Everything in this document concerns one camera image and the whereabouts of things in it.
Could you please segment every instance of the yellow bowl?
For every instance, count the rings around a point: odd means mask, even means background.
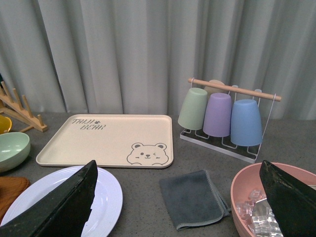
[[[11,119],[0,115],[0,134],[9,132],[11,128],[12,128]]]

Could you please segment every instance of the beige tray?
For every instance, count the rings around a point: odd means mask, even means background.
[[[172,121],[165,115],[74,115],[36,157],[42,166],[165,168],[173,162]]]

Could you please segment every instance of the green bowl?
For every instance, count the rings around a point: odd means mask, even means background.
[[[0,135],[0,172],[13,169],[28,157],[31,149],[30,137],[23,132]]]

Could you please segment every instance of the brown placemat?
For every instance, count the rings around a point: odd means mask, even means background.
[[[30,185],[24,177],[0,177],[0,222],[17,197]]]

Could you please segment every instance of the green cup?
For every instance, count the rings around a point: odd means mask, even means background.
[[[204,116],[207,105],[207,92],[200,88],[190,88],[178,118],[180,126],[189,130],[203,128]]]

